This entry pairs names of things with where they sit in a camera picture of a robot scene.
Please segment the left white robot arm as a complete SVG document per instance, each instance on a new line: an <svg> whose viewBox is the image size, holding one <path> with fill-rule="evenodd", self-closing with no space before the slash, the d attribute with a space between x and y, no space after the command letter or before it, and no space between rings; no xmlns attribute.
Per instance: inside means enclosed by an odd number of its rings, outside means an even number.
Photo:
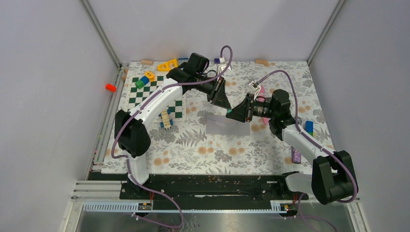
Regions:
<svg viewBox="0 0 410 232"><path fill-rule="evenodd" d="M229 70L231 60L216 76L208 78L204 72L209 59L192 53L187 62L171 69L163 83L145 100L129 111L119 110L115 117L115 141L123 151L120 157L127 162L128 178L133 183L132 193L139 199L149 195L150 186L146 152L151 145L147 126L165 108L187 91L196 89L206 94L207 101L221 108L231 109L225 93L223 74Z"/></svg>

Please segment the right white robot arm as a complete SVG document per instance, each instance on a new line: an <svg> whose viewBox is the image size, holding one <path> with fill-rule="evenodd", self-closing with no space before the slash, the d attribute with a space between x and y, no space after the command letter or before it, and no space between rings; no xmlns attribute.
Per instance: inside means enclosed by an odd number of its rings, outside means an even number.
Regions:
<svg viewBox="0 0 410 232"><path fill-rule="evenodd" d="M226 117L239 122L250 122L254 116L268 118L272 134L295 148L311 164L311 174L285 175L285 181L277 186L281 198L289 199L300 192L314 195L324 205L353 201L358 184L350 154L320 145L299 126L290 113L290 106L289 93L282 89L275 90L268 102L257 101L249 93Z"/></svg>

